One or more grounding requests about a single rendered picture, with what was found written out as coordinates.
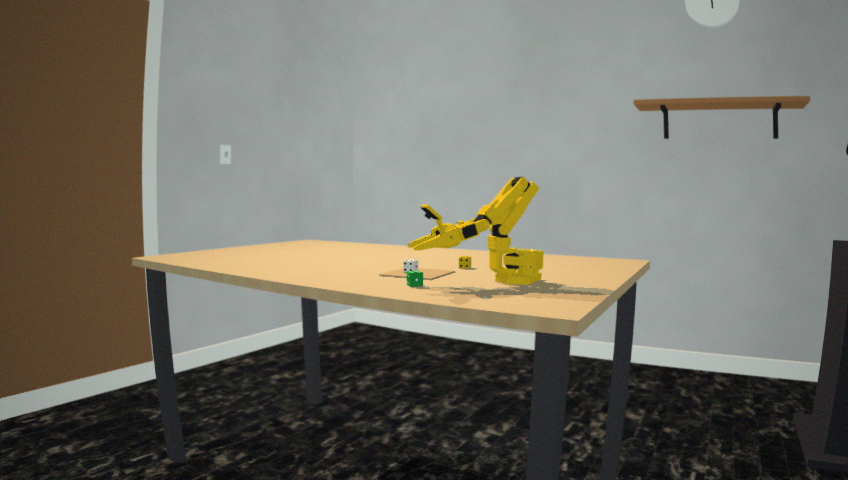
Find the brown textured mat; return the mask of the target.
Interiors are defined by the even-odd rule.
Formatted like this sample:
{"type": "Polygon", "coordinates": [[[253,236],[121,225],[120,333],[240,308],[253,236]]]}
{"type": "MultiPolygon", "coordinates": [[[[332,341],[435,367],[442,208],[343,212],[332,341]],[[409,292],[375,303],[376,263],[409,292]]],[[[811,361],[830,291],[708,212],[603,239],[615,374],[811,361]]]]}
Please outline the brown textured mat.
{"type": "MultiPolygon", "coordinates": [[[[448,274],[455,272],[455,271],[452,271],[452,270],[438,270],[438,269],[424,269],[424,268],[419,268],[419,271],[423,273],[423,280],[433,280],[433,279],[436,279],[436,278],[439,278],[439,277],[442,277],[442,276],[445,276],[445,275],[448,275],[448,274]]],[[[398,269],[398,270],[379,274],[379,276],[406,278],[406,272],[403,272],[403,268],[402,268],[402,269],[398,269]]]]}

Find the green die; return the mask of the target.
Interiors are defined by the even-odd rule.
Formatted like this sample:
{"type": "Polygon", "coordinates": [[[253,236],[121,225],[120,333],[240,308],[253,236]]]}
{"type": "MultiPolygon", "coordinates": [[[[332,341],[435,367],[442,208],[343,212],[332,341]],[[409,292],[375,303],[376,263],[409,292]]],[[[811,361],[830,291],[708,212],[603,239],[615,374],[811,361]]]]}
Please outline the green die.
{"type": "Polygon", "coordinates": [[[423,286],[423,273],[420,271],[407,271],[407,285],[410,287],[423,286]]]}

